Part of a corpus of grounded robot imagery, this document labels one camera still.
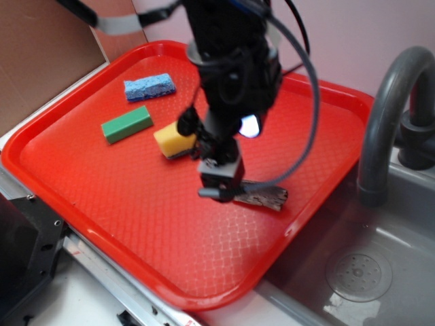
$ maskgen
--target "cardboard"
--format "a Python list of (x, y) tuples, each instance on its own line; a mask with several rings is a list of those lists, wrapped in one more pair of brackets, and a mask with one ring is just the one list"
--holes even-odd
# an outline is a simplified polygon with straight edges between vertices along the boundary
[(0, 1), (0, 136), (105, 62), (89, 27), (55, 1)]

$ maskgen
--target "metal edge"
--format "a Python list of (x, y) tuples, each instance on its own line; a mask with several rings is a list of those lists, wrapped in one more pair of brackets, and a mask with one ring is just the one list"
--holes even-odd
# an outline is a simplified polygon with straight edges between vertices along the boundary
[(0, 161), (0, 193), (8, 200), (27, 197), (32, 194), (21, 182), (11, 175)]
[(76, 233), (72, 232), (65, 237), (63, 248), (142, 325), (207, 326), (189, 314), (163, 302), (117, 263)]

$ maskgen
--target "black cable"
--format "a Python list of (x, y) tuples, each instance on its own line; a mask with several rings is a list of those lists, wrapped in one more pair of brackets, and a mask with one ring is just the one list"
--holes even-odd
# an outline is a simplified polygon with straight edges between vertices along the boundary
[[(296, 8), (296, 6), (294, 5), (294, 3), (292, 2), (292, 0), (285, 0), (285, 2), (289, 6), (290, 10), (293, 13), (294, 18), (296, 19), (296, 22), (298, 23), (300, 34), (302, 35), (302, 38), (304, 40), (305, 52), (308, 55), (310, 55), (310, 53), (311, 53), (310, 42), (308, 39), (308, 34), (307, 34), (307, 30), (305, 29), (304, 22), (302, 21), (302, 17), (300, 17), (299, 11)], [(300, 63), (299, 65), (296, 65), (296, 66), (288, 69), (287, 71), (285, 71), (283, 73), (283, 76), (286, 76), (286, 75), (294, 72), (295, 70), (301, 68), (302, 66), (303, 66), (303, 64)]]
[(70, 12), (75, 14), (78, 18), (83, 20), (91, 27), (96, 27), (98, 24), (97, 13), (89, 8), (84, 3), (78, 0), (57, 0), (61, 5), (67, 8)]
[(317, 80), (317, 74), (315, 72), (313, 64), (310, 61), (308, 54), (304, 51), (303, 47), (299, 44), (297, 38), (295, 38), (295, 36), (287, 29), (287, 27), (285, 27), (285, 25), (283, 25), (278, 19), (276, 19), (276, 17), (272, 15), (271, 11), (266, 10), (264, 7), (263, 8), (259, 7), (258, 3), (254, 3), (250, 0), (231, 0), (231, 1), (235, 3), (237, 7), (241, 7), (245, 10), (249, 10), (251, 13), (267, 19), (292, 44), (293, 48), (298, 53), (302, 61), (302, 64), (305, 66), (305, 69), (307, 70), (307, 74), (311, 82), (311, 88), (313, 90), (313, 119), (311, 122), (311, 129), (310, 129), (310, 134), (309, 134), (307, 144), (305, 145), (305, 148), (302, 151), (299, 158), (297, 159), (297, 161), (295, 161), (295, 163), (293, 163), (293, 165), (291, 165), (289, 169), (287, 169), (282, 175), (270, 181), (248, 185), (245, 187), (238, 187), (232, 190), (219, 189), (218, 190), (219, 196), (223, 198), (231, 197), (234, 194), (240, 194), (243, 192), (252, 192), (254, 190), (274, 186), (277, 183), (280, 183), (283, 180), (287, 179), (292, 173), (294, 173), (294, 171), (297, 170), (299, 166), (308, 157), (311, 148), (313, 147), (315, 136), (317, 134), (317, 125), (319, 122), (319, 109), (320, 109), (320, 89), (319, 89), (319, 82)]
[(139, 22), (142, 27), (146, 27), (148, 25), (154, 24), (155, 22), (160, 22), (161, 20), (165, 20), (169, 18), (172, 13), (181, 5), (181, 0), (177, 0), (174, 3), (171, 3), (167, 7), (162, 7), (154, 10), (150, 10), (148, 12), (144, 12), (142, 14), (138, 14)]

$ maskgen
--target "gray sink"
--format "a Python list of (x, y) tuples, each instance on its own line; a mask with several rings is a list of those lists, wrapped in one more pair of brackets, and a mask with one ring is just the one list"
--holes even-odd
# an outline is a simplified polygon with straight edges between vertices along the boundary
[(352, 170), (265, 279), (333, 325), (435, 325), (435, 179), (391, 164), (389, 200)]

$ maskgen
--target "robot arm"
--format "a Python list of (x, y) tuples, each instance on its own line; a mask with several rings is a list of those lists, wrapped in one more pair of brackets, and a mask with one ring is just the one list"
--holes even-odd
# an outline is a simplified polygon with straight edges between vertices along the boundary
[[(221, 202), (231, 201), (236, 195), (284, 180), (308, 156), (317, 129), (317, 77), (308, 54), (273, 17), (269, 0), (179, 0), (168, 7), (144, 14), (115, 18), (98, 17), (79, 0), (57, 1), (90, 26), (112, 35), (140, 31), (149, 24), (168, 18), (179, 5), (186, 8), (194, 34), (194, 41), (188, 47), (188, 58), (198, 68), (209, 110), (202, 122), (193, 100), (179, 118), (178, 131), (185, 136), (192, 133), (197, 135), (196, 154), (201, 159), (199, 171), (204, 185), (199, 191), (200, 196)], [(234, 135), (240, 130), (245, 117), (253, 117), (258, 125), (258, 133), (261, 132), (283, 77), (278, 53), (269, 47), (266, 40), (268, 21), (290, 41), (307, 68), (313, 88), (314, 118), (305, 150), (284, 174), (266, 183), (240, 187), (245, 170)], [(303, 25), (299, 23), (299, 26), (306, 36)], [(305, 36), (305, 47), (309, 52)]]

